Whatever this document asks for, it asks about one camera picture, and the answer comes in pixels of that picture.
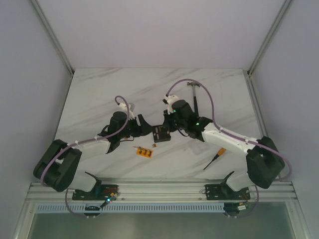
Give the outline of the black fuse box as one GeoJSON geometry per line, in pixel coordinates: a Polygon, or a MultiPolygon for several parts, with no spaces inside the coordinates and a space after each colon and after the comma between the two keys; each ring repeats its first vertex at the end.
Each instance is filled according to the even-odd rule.
{"type": "Polygon", "coordinates": [[[166,142],[171,140],[170,132],[164,125],[153,126],[152,135],[154,143],[166,142]]]}

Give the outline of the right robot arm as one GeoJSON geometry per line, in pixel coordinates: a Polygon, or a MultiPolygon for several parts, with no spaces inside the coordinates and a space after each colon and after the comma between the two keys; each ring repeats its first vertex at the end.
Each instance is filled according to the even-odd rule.
{"type": "Polygon", "coordinates": [[[164,121],[170,131],[184,130],[193,139],[216,144],[246,159],[246,170],[232,171],[221,182],[221,194],[225,198],[231,199],[250,186],[267,189],[284,169],[284,160],[270,138],[246,137],[216,126],[212,119],[197,116],[189,103],[175,95],[164,98],[163,102],[167,106],[164,121]]]}

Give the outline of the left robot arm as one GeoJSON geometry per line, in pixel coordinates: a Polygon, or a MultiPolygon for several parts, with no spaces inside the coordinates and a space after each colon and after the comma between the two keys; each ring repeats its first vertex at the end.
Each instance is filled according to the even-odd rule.
{"type": "Polygon", "coordinates": [[[124,112],[113,113],[110,122],[94,138],[68,144],[54,140],[33,170],[33,175],[57,192],[66,189],[84,191],[90,200],[101,197],[101,181],[84,169],[78,169],[81,161],[113,152],[121,140],[140,137],[152,132],[142,115],[127,119],[124,112]]]}

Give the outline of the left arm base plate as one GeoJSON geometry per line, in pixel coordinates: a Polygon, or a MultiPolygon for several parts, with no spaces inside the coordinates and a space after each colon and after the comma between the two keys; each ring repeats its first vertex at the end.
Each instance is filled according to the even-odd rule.
{"type": "Polygon", "coordinates": [[[116,184],[102,184],[99,189],[94,192],[85,192],[75,190],[72,195],[74,201],[102,201],[111,197],[111,194],[118,192],[118,185],[116,184]]]}

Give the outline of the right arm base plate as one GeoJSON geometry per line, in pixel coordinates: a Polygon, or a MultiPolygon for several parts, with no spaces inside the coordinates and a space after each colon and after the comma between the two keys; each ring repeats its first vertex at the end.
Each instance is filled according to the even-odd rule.
{"type": "Polygon", "coordinates": [[[239,191],[233,191],[228,185],[224,184],[206,184],[204,185],[204,193],[207,200],[250,200],[250,192],[248,188],[239,191]]]}

